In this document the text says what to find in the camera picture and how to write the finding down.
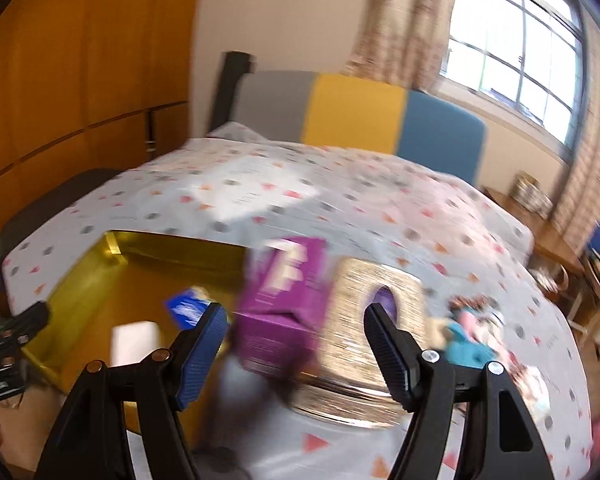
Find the patterned plastic tablecloth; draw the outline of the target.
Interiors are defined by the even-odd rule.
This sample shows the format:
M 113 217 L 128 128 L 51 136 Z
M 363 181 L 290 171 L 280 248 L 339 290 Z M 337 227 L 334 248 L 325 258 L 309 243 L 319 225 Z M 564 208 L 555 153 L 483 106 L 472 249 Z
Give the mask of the patterned plastic tablecloth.
M 550 396 L 536 422 L 553 474 L 591 466 L 588 386 L 567 321 L 527 270 L 530 231 L 459 178 L 393 155 L 268 141 L 223 126 L 73 200 L 7 256 L 12 310 L 54 287 L 102 234 L 163 233 L 259 250 L 316 236 L 330 260 L 355 257 L 416 276 L 427 312 L 484 297 L 504 316 L 506 348 L 535 367 Z

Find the ornate gold tissue box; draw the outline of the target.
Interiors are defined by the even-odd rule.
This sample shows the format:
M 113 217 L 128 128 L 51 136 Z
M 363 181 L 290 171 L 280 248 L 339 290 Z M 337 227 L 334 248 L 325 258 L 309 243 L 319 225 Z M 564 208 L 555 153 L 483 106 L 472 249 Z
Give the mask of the ornate gold tissue box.
M 384 366 L 399 359 L 390 341 L 399 330 L 411 335 L 414 356 L 429 346 L 422 282 L 386 264 L 340 259 L 316 348 L 297 376 L 291 407 L 358 428 L 398 424 L 404 409 L 392 396 Z

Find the wooden side table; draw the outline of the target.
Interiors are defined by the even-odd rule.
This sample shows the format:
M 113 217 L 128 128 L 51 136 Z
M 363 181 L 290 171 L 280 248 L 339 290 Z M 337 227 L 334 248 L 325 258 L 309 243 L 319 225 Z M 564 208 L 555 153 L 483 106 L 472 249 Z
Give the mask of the wooden side table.
M 531 231 L 534 238 L 533 255 L 560 264 L 574 276 L 583 274 L 579 257 L 548 220 L 524 209 L 516 200 L 494 188 L 484 188 L 483 193 Z

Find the gold metal tray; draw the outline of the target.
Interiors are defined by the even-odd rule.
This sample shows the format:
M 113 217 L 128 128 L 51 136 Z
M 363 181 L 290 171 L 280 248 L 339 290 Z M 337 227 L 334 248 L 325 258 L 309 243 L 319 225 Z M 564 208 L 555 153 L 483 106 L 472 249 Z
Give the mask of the gold metal tray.
M 166 303 L 193 286 L 233 311 L 247 261 L 242 246 L 174 235 L 108 231 L 52 289 L 50 322 L 24 353 L 61 392 L 94 359 L 114 362 L 114 328 L 154 322 L 158 344 L 180 331 Z

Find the barred window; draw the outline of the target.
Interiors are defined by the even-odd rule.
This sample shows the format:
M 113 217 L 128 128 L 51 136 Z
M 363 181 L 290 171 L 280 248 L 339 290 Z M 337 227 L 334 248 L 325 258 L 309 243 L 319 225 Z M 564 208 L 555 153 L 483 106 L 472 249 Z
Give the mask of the barred window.
M 576 0 L 455 0 L 440 74 L 539 128 L 571 158 L 584 95 Z

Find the blue tissue packet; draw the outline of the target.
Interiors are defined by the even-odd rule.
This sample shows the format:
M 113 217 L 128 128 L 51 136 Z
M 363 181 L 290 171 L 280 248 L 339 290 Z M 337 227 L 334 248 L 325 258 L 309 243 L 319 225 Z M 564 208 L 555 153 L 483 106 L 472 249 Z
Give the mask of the blue tissue packet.
M 180 330 L 194 328 L 213 300 L 203 287 L 193 286 L 166 302 L 173 321 Z

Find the jars on side table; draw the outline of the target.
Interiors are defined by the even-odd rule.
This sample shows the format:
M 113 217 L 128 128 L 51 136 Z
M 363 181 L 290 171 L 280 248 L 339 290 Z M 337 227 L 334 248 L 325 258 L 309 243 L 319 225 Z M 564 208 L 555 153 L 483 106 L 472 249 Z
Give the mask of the jars on side table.
M 523 171 L 516 175 L 508 196 L 525 210 L 538 214 L 544 220 L 548 219 L 553 209 L 552 200 L 541 190 L 539 181 Z

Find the beige curtain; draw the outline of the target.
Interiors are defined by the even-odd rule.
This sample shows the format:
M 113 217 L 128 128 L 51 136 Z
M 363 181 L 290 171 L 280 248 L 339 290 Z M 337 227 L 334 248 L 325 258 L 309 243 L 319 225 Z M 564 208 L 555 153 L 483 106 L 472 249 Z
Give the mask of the beige curtain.
M 368 0 L 343 73 L 407 90 L 434 88 L 455 0 Z
M 577 254 L 600 219 L 600 28 L 588 14 L 583 24 L 588 100 L 569 177 L 552 215 L 552 225 Z

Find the purple cardboard tissue box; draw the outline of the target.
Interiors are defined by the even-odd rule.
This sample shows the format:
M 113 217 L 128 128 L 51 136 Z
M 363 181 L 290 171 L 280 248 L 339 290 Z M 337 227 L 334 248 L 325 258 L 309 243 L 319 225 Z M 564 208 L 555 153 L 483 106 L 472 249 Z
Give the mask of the purple cardboard tissue box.
M 325 318 L 326 263 L 319 237 L 274 238 L 250 252 L 234 324 L 242 367 L 286 378 L 309 362 Z

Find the striped brown scrunchie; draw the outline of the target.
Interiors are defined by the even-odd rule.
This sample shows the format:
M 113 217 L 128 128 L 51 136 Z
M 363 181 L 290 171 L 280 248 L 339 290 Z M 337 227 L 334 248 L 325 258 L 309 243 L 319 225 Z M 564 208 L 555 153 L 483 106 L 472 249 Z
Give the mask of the striped brown scrunchie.
M 472 297 L 453 296 L 449 300 L 449 310 L 452 313 L 468 310 L 473 314 L 487 314 L 490 312 L 500 312 L 501 308 L 498 302 L 486 295 Z

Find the blue plush elephant toy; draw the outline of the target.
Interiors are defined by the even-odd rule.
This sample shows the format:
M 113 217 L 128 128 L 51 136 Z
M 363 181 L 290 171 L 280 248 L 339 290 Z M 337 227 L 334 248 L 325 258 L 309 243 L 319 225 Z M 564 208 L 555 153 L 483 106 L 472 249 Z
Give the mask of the blue plush elephant toy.
M 444 356 L 451 364 L 481 370 L 494 361 L 496 353 L 486 344 L 471 340 L 460 323 L 448 325 L 450 336 L 446 343 Z

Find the right beige curtain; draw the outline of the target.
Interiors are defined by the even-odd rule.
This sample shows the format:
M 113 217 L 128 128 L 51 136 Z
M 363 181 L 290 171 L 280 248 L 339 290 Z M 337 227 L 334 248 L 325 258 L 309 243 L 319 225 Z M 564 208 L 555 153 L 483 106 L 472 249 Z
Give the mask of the right beige curtain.
M 588 14 L 583 24 L 588 100 L 569 177 L 552 215 L 552 225 L 577 254 L 600 219 L 600 28 Z

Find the left beige curtain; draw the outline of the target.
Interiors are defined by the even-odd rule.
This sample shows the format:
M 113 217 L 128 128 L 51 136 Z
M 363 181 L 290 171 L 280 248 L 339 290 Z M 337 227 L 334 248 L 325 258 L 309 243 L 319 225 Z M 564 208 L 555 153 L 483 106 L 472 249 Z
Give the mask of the left beige curtain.
M 434 88 L 455 0 L 368 0 L 343 73 L 407 90 Z

